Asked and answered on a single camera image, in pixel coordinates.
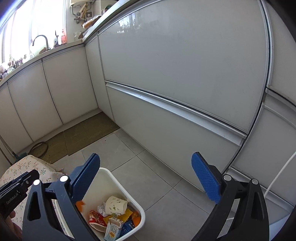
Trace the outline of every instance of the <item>faucet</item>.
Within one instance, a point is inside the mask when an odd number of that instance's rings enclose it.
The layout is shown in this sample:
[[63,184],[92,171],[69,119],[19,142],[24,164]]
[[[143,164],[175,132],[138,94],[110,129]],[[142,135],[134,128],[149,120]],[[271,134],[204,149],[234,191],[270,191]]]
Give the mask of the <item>faucet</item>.
[[47,37],[46,37],[45,35],[42,35],[42,34],[41,34],[41,35],[38,35],[35,39],[37,39],[39,36],[43,36],[43,37],[45,38],[45,41],[46,41],[46,50],[48,50],[49,47],[48,47]]

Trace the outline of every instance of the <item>blue gripper pad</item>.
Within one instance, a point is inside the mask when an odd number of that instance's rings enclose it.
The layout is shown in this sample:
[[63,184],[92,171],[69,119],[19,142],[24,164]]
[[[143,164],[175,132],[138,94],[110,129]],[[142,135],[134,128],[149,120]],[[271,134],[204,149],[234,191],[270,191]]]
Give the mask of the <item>blue gripper pad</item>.
[[70,198],[73,204],[83,199],[99,168],[100,157],[92,153],[83,166],[76,167],[70,174]]
[[218,203],[221,199],[219,182],[214,177],[207,162],[200,153],[193,153],[191,157],[191,165],[208,198],[215,203]]

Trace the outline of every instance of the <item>tiled floor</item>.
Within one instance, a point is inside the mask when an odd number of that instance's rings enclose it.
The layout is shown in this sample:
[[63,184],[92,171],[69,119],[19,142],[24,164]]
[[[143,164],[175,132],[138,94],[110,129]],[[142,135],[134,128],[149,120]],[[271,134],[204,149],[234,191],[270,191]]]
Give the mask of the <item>tiled floor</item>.
[[[190,241],[215,203],[119,129],[53,165],[70,174],[92,153],[101,159],[146,213],[144,227],[127,241]],[[220,235],[227,233],[231,222]]]

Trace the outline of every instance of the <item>white cabinet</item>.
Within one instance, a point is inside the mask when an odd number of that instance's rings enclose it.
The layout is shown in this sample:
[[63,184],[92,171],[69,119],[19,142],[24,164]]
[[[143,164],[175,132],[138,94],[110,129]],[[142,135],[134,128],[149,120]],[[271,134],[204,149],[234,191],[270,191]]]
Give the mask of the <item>white cabinet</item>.
[[98,108],[84,47],[43,61],[45,76],[63,124]]
[[[233,165],[268,187],[296,151],[296,107],[268,91],[255,126]],[[273,184],[272,190],[296,204],[296,159]]]
[[99,34],[105,78],[248,132],[267,78],[261,10],[252,0],[163,0],[143,7]]
[[91,82],[96,95],[99,108],[113,119],[110,103],[105,86],[105,79],[102,69],[98,38],[94,38],[85,46],[87,65],[91,76]]
[[116,123],[182,177],[202,189],[191,166],[199,151],[221,172],[243,140],[243,134],[176,102],[108,82]]
[[62,125],[41,61],[10,80],[8,87],[20,119],[33,141]]
[[296,104],[296,42],[276,11],[266,5],[274,41],[273,72],[268,87]]
[[0,103],[0,135],[11,149],[17,153],[33,141],[15,110],[7,84],[1,87]]

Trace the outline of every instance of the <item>floor mat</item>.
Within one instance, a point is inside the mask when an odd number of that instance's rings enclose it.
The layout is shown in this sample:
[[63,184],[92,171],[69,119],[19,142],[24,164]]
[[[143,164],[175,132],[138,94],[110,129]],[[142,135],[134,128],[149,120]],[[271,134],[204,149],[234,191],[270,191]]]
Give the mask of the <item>floor mat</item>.
[[119,129],[104,112],[100,112],[64,131],[68,155]]
[[[50,138],[48,141],[46,141],[46,143],[48,144],[48,150],[40,159],[53,164],[57,160],[68,155],[63,132],[60,132],[59,134]],[[30,154],[38,157],[45,151],[45,149],[46,145],[42,144],[35,148]]]

